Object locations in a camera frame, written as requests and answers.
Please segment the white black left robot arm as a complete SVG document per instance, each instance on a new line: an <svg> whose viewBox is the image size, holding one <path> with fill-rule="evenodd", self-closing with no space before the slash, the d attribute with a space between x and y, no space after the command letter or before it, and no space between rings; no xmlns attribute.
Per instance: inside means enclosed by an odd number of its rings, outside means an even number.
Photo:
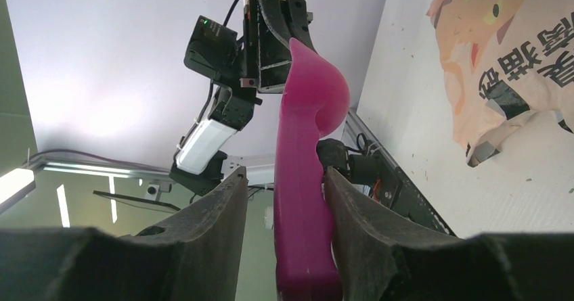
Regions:
<svg viewBox="0 0 574 301"><path fill-rule="evenodd" d="M305 0L248 0L243 35L199 16L185 66L209 79L209 97L178 143L169 176L203 196L223 179L221 147L252 120L257 95L282 93L292 65L290 39L313 48Z"/></svg>

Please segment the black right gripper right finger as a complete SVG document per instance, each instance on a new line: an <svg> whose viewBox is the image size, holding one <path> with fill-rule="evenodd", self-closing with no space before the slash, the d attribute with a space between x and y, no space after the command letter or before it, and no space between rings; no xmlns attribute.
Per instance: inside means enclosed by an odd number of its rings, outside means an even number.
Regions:
<svg viewBox="0 0 574 301"><path fill-rule="evenodd" d="M460 239L324 177L345 300L572 300L573 235L483 233Z"/></svg>

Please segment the magenta plastic scoop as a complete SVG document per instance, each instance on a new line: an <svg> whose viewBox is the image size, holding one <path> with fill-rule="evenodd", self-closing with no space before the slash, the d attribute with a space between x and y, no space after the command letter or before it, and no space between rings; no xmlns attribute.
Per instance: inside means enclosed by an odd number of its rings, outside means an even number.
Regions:
<svg viewBox="0 0 574 301"><path fill-rule="evenodd" d="M333 216L322 193L318 141L334 132L349 109L341 72L296 39L280 104L273 197L279 300L342 300L332 257Z"/></svg>

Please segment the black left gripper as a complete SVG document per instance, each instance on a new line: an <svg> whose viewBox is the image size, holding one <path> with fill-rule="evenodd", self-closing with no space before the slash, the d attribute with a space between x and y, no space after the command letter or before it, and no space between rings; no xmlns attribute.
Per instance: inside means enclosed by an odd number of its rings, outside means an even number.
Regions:
<svg viewBox="0 0 574 301"><path fill-rule="evenodd" d="M184 65L231 91L284 91L292 66L290 40L312 51L313 13L305 0L249 0L243 33L198 16L185 49Z"/></svg>

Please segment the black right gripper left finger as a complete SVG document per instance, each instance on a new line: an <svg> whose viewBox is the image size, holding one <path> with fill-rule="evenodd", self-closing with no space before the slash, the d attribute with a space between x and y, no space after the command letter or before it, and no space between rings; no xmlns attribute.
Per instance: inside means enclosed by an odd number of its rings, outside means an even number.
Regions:
<svg viewBox="0 0 574 301"><path fill-rule="evenodd" d="M2 300L233 300L246 169L137 235L91 227L1 231Z"/></svg>

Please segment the pink cat litter bag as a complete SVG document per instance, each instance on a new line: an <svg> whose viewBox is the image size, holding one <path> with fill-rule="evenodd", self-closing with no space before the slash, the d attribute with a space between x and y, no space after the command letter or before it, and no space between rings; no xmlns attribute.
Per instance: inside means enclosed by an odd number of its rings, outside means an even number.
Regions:
<svg viewBox="0 0 574 301"><path fill-rule="evenodd" d="M539 112L573 131L573 0L433 0L427 14L467 165Z"/></svg>

